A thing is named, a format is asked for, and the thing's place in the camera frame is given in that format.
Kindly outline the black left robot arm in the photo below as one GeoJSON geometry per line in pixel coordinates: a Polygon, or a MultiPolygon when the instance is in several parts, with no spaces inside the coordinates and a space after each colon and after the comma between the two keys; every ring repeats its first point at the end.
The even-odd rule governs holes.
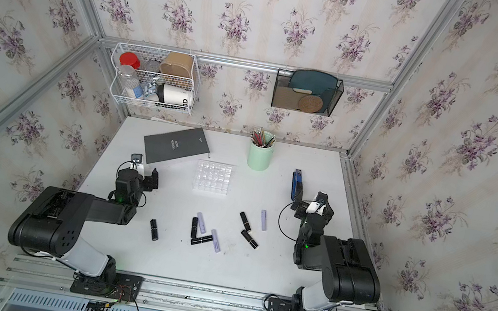
{"type": "Polygon", "coordinates": [[[13,222],[8,242],[37,258],[52,258],[79,275],[112,284],[116,261],[89,244],[81,233],[87,222],[125,226],[140,207],[145,192],[159,187],[159,172],[139,174],[135,167],[116,172],[107,198],[48,187],[13,222]]]}

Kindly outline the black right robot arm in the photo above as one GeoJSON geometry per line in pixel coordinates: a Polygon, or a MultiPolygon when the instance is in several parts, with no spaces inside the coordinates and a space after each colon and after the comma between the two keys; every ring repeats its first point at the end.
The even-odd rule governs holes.
{"type": "Polygon", "coordinates": [[[325,234],[334,211],[325,199],[292,203],[300,221],[293,261],[301,270],[321,274],[316,284],[300,287],[293,296],[297,311],[331,311],[340,305],[378,303],[381,284],[366,244],[325,234]]]}

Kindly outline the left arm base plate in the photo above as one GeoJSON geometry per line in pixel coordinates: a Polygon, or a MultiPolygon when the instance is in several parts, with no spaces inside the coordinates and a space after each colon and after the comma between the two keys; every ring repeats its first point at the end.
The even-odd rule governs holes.
{"type": "Polygon", "coordinates": [[[136,300],[144,281],[141,276],[125,273],[116,274],[114,281],[110,282],[75,273],[70,292],[130,303],[136,300]]]}

